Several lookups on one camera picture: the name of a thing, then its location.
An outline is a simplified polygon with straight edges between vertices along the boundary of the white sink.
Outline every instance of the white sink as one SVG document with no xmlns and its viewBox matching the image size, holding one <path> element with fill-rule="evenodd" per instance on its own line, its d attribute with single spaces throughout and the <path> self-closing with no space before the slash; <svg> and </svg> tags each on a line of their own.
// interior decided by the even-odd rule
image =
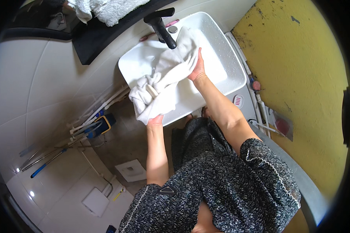
<svg viewBox="0 0 350 233">
<path fill-rule="evenodd" d="M 178 28 L 177 33 L 171 34 L 175 41 L 182 26 L 197 30 L 205 72 L 220 92 L 226 96 L 246 84 L 246 74 L 243 72 L 242 64 L 210 15 L 197 12 L 181 19 L 174 26 Z M 133 88 L 137 84 L 136 81 L 143 75 L 154 74 L 159 55 L 166 49 L 169 49 L 167 45 L 159 42 L 157 35 L 152 35 L 119 59 L 118 67 L 130 88 Z M 163 126 L 206 105 L 200 92 L 189 79 L 178 83 L 175 97 L 176 109 L 164 115 Z"/>
</svg>

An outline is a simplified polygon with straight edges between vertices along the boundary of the white towel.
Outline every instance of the white towel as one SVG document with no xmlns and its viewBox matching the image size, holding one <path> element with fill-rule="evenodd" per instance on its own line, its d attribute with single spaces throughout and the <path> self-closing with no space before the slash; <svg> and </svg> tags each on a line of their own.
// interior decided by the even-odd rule
<svg viewBox="0 0 350 233">
<path fill-rule="evenodd" d="M 179 81 L 187 78 L 196 66 L 199 43 L 193 29 L 182 27 L 177 39 L 179 54 L 165 50 L 159 58 L 156 71 L 151 77 L 145 75 L 137 80 L 137 86 L 131 89 L 129 99 L 134 103 L 136 119 L 148 124 L 148 120 L 175 110 L 175 88 Z M 148 91 L 150 85 L 158 93 L 153 97 Z"/>
<path fill-rule="evenodd" d="M 68 0 L 68 5 L 75 9 L 80 21 L 87 24 L 93 12 L 108 27 L 116 25 L 126 14 L 150 0 Z"/>
</svg>

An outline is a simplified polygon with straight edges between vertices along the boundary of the stained yellow wall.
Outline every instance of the stained yellow wall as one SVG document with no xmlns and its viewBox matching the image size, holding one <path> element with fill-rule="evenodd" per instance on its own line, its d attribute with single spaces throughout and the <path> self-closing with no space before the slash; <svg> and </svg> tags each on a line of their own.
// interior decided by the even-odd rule
<svg viewBox="0 0 350 233">
<path fill-rule="evenodd" d="M 344 61 L 330 28 L 310 0 L 258 0 L 233 29 L 267 106 L 293 121 L 294 141 L 273 140 L 331 198 L 341 181 Z"/>
</svg>

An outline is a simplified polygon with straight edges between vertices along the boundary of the black and white dress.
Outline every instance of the black and white dress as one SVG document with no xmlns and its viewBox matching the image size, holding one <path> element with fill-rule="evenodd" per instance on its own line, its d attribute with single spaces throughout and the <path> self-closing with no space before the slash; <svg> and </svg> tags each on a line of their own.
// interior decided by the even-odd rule
<svg viewBox="0 0 350 233">
<path fill-rule="evenodd" d="M 281 232 L 300 208 L 292 171 L 263 142 L 250 138 L 241 158 L 210 119 L 172 132 L 175 174 L 135 195 L 119 232 L 191 232 L 205 199 L 222 232 Z"/>
</svg>

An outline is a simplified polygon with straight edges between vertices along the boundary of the tiled floor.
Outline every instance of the tiled floor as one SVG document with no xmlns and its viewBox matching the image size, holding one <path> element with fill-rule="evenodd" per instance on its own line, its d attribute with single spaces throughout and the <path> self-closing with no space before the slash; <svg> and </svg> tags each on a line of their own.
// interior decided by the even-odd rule
<svg viewBox="0 0 350 233">
<path fill-rule="evenodd" d="M 114 115 L 117 122 L 112 126 L 111 130 L 98 138 L 90 140 L 90 143 L 110 172 L 117 176 L 117 180 L 126 186 L 131 194 L 135 195 L 146 184 L 146 180 L 127 182 L 115 166 L 137 159 L 146 169 L 148 152 L 146 128 L 143 123 L 136 120 L 134 106 L 128 98 L 115 103 L 108 111 Z M 180 119 L 164 127 L 164 143 L 169 161 L 170 175 L 173 174 L 171 131 L 176 127 L 183 128 L 184 125 L 185 119 Z"/>
</svg>

